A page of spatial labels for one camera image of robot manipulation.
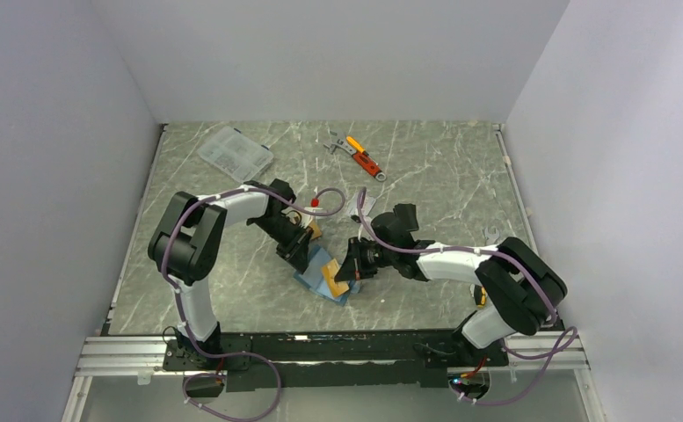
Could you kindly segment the orange credit cards stack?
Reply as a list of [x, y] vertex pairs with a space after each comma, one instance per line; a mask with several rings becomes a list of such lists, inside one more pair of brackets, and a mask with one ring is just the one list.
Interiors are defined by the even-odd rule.
[[307, 227], [310, 229], [311, 234], [310, 234], [310, 240], [315, 241], [317, 238], [323, 235], [323, 232], [321, 231], [317, 220], [310, 220], [309, 223], [307, 224]]

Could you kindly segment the blue card holder wallet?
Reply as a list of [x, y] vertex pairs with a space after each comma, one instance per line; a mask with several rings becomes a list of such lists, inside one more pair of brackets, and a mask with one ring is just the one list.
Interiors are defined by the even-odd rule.
[[360, 284], [357, 281], [349, 281], [349, 289], [338, 296], [334, 296], [322, 273], [322, 265], [328, 264], [330, 261], [331, 255], [327, 250], [320, 245], [313, 245], [309, 250], [309, 267], [307, 271], [304, 273], [295, 271], [293, 277], [311, 293], [334, 302], [338, 306], [345, 306], [348, 297], [360, 291]]

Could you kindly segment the silver grey card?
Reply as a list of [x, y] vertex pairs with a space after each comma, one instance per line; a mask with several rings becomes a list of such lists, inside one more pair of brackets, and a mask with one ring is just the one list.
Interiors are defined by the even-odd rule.
[[363, 201], [361, 202], [361, 206], [358, 206], [359, 202], [359, 194], [355, 193], [351, 199], [349, 199], [346, 203], [346, 209], [345, 209], [345, 214], [350, 217], [359, 217], [359, 216], [367, 216], [369, 215], [370, 211], [373, 209], [374, 204], [376, 202], [375, 197], [371, 197], [367, 195]]

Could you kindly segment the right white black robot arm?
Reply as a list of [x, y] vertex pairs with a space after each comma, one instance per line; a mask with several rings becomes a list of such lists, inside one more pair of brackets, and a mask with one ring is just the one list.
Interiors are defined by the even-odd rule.
[[398, 204], [362, 227], [368, 236], [349, 239], [337, 281], [371, 279], [392, 267], [406, 279], [459, 280], [485, 290], [486, 304], [466, 317], [452, 344], [464, 365], [477, 363], [487, 346], [513, 333], [534, 335], [555, 320], [568, 293], [564, 281], [517, 237], [481, 248], [417, 240], [412, 204]]

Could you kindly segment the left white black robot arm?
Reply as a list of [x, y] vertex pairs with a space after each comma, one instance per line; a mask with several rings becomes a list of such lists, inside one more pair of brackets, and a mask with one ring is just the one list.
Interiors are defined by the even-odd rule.
[[149, 241], [148, 256], [171, 286], [179, 315], [178, 340], [187, 345], [186, 358], [195, 367], [213, 367], [222, 353], [221, 326], [207, 277], [227, 227], [258, 226], [289, 265], [301, 273], [308, 269], [314, 230], [301, 217], [287, 214], [295, 199], [292, 188], [280, 179], [268, 186], [249, 181], [215, 195], [178, 192], [171, 198]]

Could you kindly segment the single orange credit card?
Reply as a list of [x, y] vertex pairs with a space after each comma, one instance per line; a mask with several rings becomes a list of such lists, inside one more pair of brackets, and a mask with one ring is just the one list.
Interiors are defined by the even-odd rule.
[[333, 298], [338, 298], [350, 290], [349, 284], [346, 280], [336, 280], [339, 269], [340, 265], [336, 259], [330, 260], [327, 264], [321, 267], [321, 273], [325, 281], [325, 286], [329, 289], [329, 292]]

